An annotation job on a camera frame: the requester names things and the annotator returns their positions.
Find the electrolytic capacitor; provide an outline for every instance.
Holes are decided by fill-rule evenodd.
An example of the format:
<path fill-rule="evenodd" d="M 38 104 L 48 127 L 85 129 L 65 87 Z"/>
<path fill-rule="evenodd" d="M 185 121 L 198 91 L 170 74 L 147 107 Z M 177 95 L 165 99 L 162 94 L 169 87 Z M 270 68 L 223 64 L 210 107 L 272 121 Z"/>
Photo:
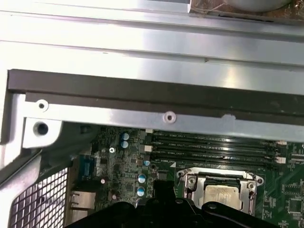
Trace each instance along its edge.
<path fill-rule="evenodd" d="M 145 181 L 146 181 L 146 176 L 144 174 L 139 174 L 138 175 L 138 182 L 143 184 L 143 183 L 145 183 Z"/>
<path fill-rule="evenodd" d="M 129 143 L 127 141 L 122 141 L 120 144 L 124 149 L 128 148 Z"/>
<path fill-rule="evenodd" d="M 130 135 L 128 133 L 123 133 L 122 134 L 122 139 L 123 140 L 128 140 L 130 138 Z"/>
<path fill-rule="evenodd" d="M 137 189 L 137 195 L 138 195 L 139 197 L 144 196 L 144 187 L 139 187 L 139 188 Z"/>

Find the metal mesh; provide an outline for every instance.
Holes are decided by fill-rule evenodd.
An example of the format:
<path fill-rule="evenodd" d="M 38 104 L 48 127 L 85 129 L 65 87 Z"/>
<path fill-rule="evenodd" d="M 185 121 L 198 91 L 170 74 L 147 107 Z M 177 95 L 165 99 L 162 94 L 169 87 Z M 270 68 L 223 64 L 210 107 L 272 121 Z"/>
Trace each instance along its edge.
<path fill-rule="evenodd" d="M 16 198 L 11 228 L 62 228 L 67 190 L 67 169 L 33 185 Z"/>

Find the capacitor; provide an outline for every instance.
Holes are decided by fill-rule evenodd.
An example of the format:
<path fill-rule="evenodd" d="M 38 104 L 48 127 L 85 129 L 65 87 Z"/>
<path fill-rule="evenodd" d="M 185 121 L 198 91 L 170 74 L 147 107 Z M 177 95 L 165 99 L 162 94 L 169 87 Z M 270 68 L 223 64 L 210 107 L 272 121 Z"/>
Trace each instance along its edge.
<path fill-rule="evenodd" d="M 139 187 L 139 188 L 137 189 L 137 195 L 138 195 L 139 197 L 144 196 L 144 187 Z"/>
<path fill-rule="evenodd" d="M 149 165 L 150 165 L 150 161 L 143 161 L 143 164 L 144 164 L 145 166 L 149 166 Z"/>
<path fill-rule="evenodd" d="M 130 135 L 128 133 L 123 133 L 122 134 L 122 139 L 123 140 L 128 140 L 130 138 Z"/>
<path fill-rule="evenodd" d="M 129 143 L 127 141 L 122 141 L 120 144 L 124 149 L 128 148 Z"/>
<path fill-rule="evenodd" d="M 143 184 L 143 183 L 145 183 L 145 181 L 146 181 L 146 176 L 144 174 L 139 174 L 138 175 L 138 182 Z"/>

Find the silver metal panel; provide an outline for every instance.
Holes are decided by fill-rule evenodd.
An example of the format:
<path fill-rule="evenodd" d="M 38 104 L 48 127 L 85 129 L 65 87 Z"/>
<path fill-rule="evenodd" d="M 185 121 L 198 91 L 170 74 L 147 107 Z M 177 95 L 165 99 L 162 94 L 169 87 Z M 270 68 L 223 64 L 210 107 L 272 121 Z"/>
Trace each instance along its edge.
<path fill-rule="evenodd" d="M 10 137 L 9 142 L 1 146 L 0 170 L 20 154 L 24 124 L 23 102 L 25 102 L 25 95 L 14 95 L 12 101 Z"/>
<path fill-rule="evenodd" d="M 163 30 L 148 25 L 137 28 L 27 17 L 10 17 L 6 21 L 0 26 L 0 39 L 6 41 L 304 65 L 304 45 L 297 42 L 174 31 L 167 27 Z"/>
<path fill-rule="evenodd" d="M 217 86 L 304 95 L 301 69 L 258 68 L 183 61 L 181 58 L 129 57 L 99 49 L 64 48 L 22 43 L 0 44 L 11 68 L 58 73 L 120 77 L 192 85 Z M 18 50 L 18 55 L 10 50 Z"/>
<path fill-rule="evenodd" d="M 189 14 L 159 13 L 157 11 L 148 11 L 147 9 L 122 10 L 107 7 L 80 7 L 76 2 L 70 2 L 69 5 L 31 3 L 22 1 L 16 4 L 12 0 L 0 2 L 0 13 L 9 16 L 31 16 L 39 18 L 56 18 L 62 20 L 76 20 L 86 22 L 102 22 L 104 20 L 116 20 L 120 22 L 149 22 L 161 23 L 162 25 L 180 25 L 191 26 L 194 29 L 200 29 L 202 32 L 228 31 L 230 33 L 241 32 L 253 35 L 284 35 L 288 39 L 301 38 L 304 35 L 304 29 L 301 26 L 288 26 L 275 23 L 259 23 L 244 21 L 239 19 L 221 19 L 221 18 L 197 18 Z"/>
<path fill-rule="evenodd" d="M 187 4 L 178 4 L 174 2 L 147 1 L 147 0 L 37 0 L 37 3 L 48 3 L 54 5 L 74 5 L 82 7 L 109 8 L 118 10 L 146 10 L 146 11 L 168 11 L 173 13 L 186 13 Z"/>
<path fill-rule="evenodd" d="M 176 122 L 168 124 L 163 121 L 162 113 L 59 104 L 50 104 L 46 112 L 39 112 L 35 105 L 34 102 L 26 102 L 24 112 L 26 117 L 173 132 L 230 135 L 291 142 L 304 141 L 303 126 L 242 121 L 236 120 L 231 115 L 225 115 L 222 118 L 177 115 Z"/>

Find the black rubber strip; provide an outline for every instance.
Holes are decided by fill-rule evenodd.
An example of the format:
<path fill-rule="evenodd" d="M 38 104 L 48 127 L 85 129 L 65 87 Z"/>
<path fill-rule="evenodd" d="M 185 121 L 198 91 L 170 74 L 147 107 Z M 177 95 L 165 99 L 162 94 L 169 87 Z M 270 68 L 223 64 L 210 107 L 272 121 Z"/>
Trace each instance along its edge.
<path fill-rule="evenodd" d="M 159 105 L 304 116 L 304 96 L 121 79 L 99 76 L 10 70 L 8 89 Z"/>

